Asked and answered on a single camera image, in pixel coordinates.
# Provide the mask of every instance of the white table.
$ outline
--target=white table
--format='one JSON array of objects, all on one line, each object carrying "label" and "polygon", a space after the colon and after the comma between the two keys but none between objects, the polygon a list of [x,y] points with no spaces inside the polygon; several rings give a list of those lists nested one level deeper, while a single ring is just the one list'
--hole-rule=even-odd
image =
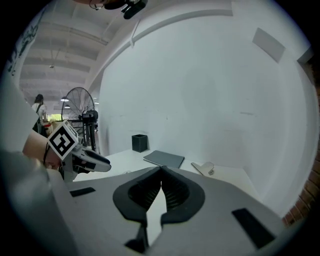
[{"label": "white table", "polygon": [[[134,172],[148,167],[155,167],[156,165],[143,160],[143,157],[150,154],[152,151],[147,150],[142,153],[128,149],[116,154],[107,156],[111,163],[111,170],[108,172],[90,172],[80,173],[74,179],[74,182],[95,180],[106,177],[112,177],[125,174],[126,172]],[[192,160],[185,159],[180,167],[182,170],[186,170],[195,174],[199,174],[198,171],[191,165]],[[231,183],[243,190],[251,197],[258,201],[261,201],[257,191],[252,185],[247,173],[240,168],[230,168],[225,166],[214,166],[214,173],[212,178]],[[158,193],[153,204],[147,212],[147,234],[149,245],[151,245],[157,236],[161,233],[160,217],[167,212],[166,198],[162,190]]]}]

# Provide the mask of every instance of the gray notebook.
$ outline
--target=gray notebook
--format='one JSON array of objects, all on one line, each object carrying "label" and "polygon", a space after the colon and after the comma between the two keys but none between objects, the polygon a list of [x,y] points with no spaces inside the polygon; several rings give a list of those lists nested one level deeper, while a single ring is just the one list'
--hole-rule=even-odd
[{"label": "gray notebook", "polygon": [[157,166],[168,166],[179,168],[184,161],[184,156],[169,154],[155,150],[151,154],[146,155],[143,160]]}]

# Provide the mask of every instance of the large fan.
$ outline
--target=large fan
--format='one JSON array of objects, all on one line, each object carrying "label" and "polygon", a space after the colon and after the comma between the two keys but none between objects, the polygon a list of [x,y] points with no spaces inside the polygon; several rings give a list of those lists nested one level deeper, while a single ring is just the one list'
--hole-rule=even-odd
[{"label": "large fan", "polygon": [[83,137],[84,143],[95,150],[93,124],[98,119],[98,113],[94,111],[95,103],[90,93],[82,87],[76,87],[69,91],[62,101],[61,120],[67,119]]}]

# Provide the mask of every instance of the black box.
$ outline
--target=black box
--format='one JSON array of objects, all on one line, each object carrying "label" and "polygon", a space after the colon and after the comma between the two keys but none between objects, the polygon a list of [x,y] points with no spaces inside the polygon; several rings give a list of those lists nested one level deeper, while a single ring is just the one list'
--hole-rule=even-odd
[{"label": "black box", "polygon": [[148,136],[137,134],[132,136],[132,150],[139,153],[148,149]]}]

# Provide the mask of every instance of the white cube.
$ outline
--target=white cube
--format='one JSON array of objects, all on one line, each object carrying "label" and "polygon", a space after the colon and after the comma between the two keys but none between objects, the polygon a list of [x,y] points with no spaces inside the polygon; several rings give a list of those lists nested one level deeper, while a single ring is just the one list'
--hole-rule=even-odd
[{"label": "white cube", "polygon": [[50,147],[61,160],[66,158],[78,142],[78,133],[67,120],[64,120],[48,138]]}]

